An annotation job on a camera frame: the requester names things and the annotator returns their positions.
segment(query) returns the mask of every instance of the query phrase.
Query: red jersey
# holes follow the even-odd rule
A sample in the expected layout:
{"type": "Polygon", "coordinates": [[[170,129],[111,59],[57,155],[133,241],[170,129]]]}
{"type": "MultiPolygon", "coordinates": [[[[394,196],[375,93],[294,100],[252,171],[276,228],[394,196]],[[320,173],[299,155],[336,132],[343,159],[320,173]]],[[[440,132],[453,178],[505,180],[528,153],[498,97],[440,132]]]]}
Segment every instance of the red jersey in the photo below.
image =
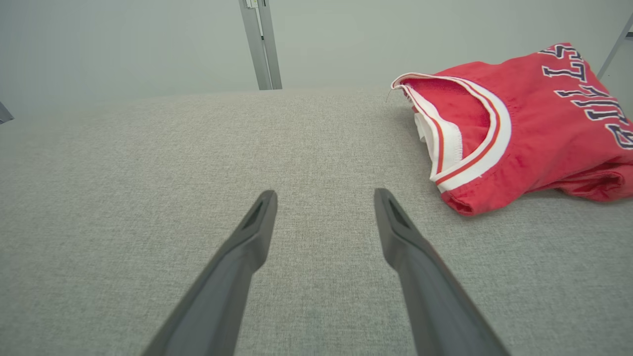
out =
{"type": "Polygon", "coordinates": [[[407,73],[391,87],[413,102],[430,179],[462,215],[549,188],[633,196],[633,126],[569,43],[498,65],[407,73]]]}

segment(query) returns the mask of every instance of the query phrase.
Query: gray upholstered table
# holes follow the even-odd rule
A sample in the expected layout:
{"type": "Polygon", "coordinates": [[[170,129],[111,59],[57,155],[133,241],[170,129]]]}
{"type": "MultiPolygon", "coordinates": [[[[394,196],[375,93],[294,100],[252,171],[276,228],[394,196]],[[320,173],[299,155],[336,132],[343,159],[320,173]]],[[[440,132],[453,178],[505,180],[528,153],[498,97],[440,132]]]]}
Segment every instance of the gray upholstered table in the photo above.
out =
{"type": "Polygon", "coordinates": [[[264,189],[238,355],[415,353],[372,199],[389,188],[514,355],[630,355],[633,201],[450,210],[387,91],[156,98],[0,126],[0,354],[135,355],[264,189]]]}

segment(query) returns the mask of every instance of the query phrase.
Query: white wall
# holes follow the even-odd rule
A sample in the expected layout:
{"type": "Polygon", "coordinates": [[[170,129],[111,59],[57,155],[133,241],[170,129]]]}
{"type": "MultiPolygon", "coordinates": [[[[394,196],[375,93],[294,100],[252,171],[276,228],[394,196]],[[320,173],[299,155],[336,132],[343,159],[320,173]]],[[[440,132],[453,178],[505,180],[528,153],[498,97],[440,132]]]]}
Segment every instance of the white wall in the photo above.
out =
{"type": "Polygon", "coordinates": [[[631,0],[270,0],[284,88],[384,86],[571,42],[597,73],[631,0]]]}
{"type": "Polygon", "coordinates": [[[0,101],[16,118],[257,89],[235,0],[0,0],[0,101]]]}

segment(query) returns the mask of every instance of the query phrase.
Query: jersey neckline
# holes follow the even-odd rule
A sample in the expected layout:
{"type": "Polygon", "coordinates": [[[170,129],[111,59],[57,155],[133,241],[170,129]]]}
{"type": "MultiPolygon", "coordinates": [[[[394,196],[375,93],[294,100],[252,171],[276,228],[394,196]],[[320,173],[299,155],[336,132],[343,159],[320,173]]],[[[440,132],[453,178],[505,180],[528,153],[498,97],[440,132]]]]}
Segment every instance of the jersey neckline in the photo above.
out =
{"type": "Polygon", "coordinates": [[[422,73],[402,74],[391,84],[391,89],[402,89],[418,110],[416,124],[425,134],[432,160],[430,180],[441,192],[458,188],[490,170],[504,155],[512,124],[510,113],[501,99],[486,88],[464,78],[436,76],[422,73]],[[484,141],[468,156],[462,158],[461,132],[457,125],[444,120],[437,108],[411,86],[406,79],[444,79],[455,82],[478,99],[490,118],[484,141]]]}

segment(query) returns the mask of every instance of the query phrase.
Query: red stripe trim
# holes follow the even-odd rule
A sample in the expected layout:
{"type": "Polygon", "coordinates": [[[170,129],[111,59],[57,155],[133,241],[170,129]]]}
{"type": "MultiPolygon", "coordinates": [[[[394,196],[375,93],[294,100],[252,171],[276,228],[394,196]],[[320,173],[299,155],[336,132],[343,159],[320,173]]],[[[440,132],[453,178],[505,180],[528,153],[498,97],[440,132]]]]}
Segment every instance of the red stripe trim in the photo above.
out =
{"type": "Polygon", "coordinates": [[[492,135],[492,140],[490,141],[488,146],[486,146],[486,148],[484,148],[484,150],[477,157],[475,157],[475,159],[473,159],[472,161],[468,162],[467,164],[461,166],[459,169],[455,170],[454,172],[451,172],[451,173],[445,175],[444,177],[441,177],[440,179],[438,179],[436,181],[436,185],[440,185],[442,182],[446,181],[447,179],[450,179],[450,178],[458,175],[459,173],[462,173],[464,170],[468,169],[473,164],[479,162],[479,160],[481,160],[486,155],[486,153],[488,153],[488,151],[490,151],[490,149],[492,148],[494,143],[497,141],[497,137],[499,136],[499,131],[501,130],[501,117],[499,116],[499,113],[497,112],[497,109],[494,107],[494,105],[492,105],[492,102],[485,95],[481,94],[480,92],[476,91],[473,87],[471,87],[470,84],[468,84],[466,82],[460,82],[460,83],[462,83],[462,84],[468,86],[469,88],[471,88],[472,91],[474,91],[477,94],[481,95],[488,102],[488,105],[490,105],[490,107],[492,108],[492,110],[494,111],[494,114],[496,116],[497,126],[494,129],[494,134],[492,135]]]}
{"type": "Polygon", "coordinates": [[[437,172],[436,174],[438,174],[439,172],[442,172],[442,165],[444,163],[444,134],[442,133],[442,128],[440,127],[440,125],[437,123],[437,121],[431,117],[431,115],[429,115],[426,111],[424,111],[424,109],[422,108],[422,106],[418,103],[417,100],[415,100],[415,98],[413,97],[413,95],[411,93],[409,93],[409,97],[411,98],[411,100],[413,100],[418,108],[420,110],[422,110],[422,112],[424,113],[424,115],[426,115],[426,117],[428,117],[429,119],[431,119],[431,121],[433,121],[433,124],[435,125],[436,129],[437,129],[437,137],[439,140],[439,144],[438,144],[438,162],[437,162],[437,172]]]}

